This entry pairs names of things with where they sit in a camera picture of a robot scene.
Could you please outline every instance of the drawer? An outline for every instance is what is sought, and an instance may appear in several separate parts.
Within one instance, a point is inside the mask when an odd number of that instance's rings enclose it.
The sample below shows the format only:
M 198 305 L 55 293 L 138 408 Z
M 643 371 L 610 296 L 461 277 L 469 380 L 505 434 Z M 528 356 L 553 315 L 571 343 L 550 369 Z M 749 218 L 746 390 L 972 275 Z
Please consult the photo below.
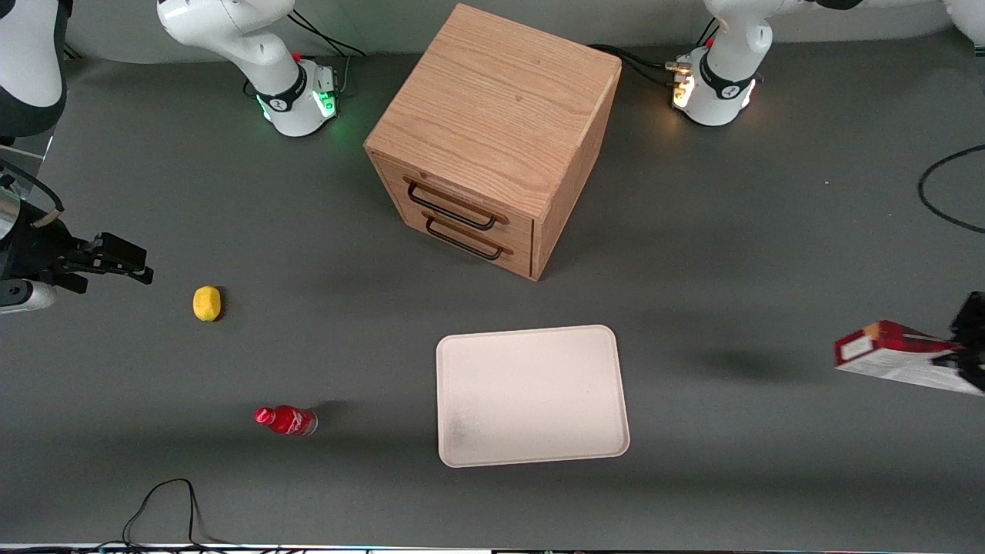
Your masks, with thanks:
M 507 271 L 530 277 L 530 246 L 514 247 L 494 242 L 475 230 L 449 221 L 429 210 L 404 213 L 404 222 L 412 229 L 425 233 L 459 250 L 502 267 Z
M 530 250 L 533 220 L 501 208 L 491 207 L 479 199 L 465 199 L 449 187 L 408 168 L 374 156 L 390 197 L 401 215 L 429 211 L 457 228 L 513 249 Z

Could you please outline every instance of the gray table surface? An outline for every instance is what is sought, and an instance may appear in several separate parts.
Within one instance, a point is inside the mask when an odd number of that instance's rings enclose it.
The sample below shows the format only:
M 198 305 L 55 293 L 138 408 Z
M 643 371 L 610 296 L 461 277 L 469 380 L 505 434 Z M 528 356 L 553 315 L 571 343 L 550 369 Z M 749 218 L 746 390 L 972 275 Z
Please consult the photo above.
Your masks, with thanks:
M 831 360 L 880 318 L 944 334 L 982 287 L 985 242 L 914 192 L 985 137 L 960 36 L 777 45 L 718 129 L 626 71 L 537 284 L 390 205 L 361 142 L 416 59 L 354 60 L 342 116 L 299 140 L 231 64 L 73 67 L 40 176 L 77 235 L 131 240 L 157 275 L 94 277 L 0 322 L 3 541 L 117 537 L 184 476 L 208 529 L 238 542 L 985 549 L 985 400 Z M 941 170 L 932 196 L 981 224 L 983 168 Z M 205 284 L 227 289 L 218 324 L 191 313 Z M 441 337 L 586 323 L 619 337 L 624 456 L 440 462 Z M 251 421 L 280 402 L 318 405 L 317 434 Z M 186 502 L 162 491 L 134 536 L 180 542 Z

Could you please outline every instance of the green indicator light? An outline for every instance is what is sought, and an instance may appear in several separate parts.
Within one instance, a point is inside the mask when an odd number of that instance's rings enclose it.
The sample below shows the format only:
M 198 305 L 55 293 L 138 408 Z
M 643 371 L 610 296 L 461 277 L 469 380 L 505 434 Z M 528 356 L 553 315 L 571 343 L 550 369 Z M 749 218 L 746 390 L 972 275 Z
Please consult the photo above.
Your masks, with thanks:
M 324 115 L 326 119 L 335 115 L 335 95 L 332 93 L 319 93 L 318 91 L 311 91 L 311 96 L 318 104 L 318 109 L 321 110 L 321 114 Z

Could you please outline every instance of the red box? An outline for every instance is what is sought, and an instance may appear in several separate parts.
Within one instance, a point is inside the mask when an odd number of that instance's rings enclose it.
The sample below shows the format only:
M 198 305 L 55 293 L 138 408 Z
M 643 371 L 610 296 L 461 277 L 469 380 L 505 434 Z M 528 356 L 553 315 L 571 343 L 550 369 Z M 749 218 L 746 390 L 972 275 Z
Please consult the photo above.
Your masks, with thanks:
M 882 320 L 835 341 L 834 366 L 853 374 L 985 395 L 958 377 L 956 370 L 932 363 L 960 348 L 949 340 Z

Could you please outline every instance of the bottle cap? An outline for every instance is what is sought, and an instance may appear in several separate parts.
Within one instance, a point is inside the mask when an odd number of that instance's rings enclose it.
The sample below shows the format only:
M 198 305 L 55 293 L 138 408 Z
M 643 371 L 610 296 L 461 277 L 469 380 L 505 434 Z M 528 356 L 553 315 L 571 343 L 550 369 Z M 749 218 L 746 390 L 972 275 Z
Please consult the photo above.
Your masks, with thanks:
M 253 419 L 261 425 L 270 425 L 274 422 L 273 408 L 260 408 L 253 414 Z

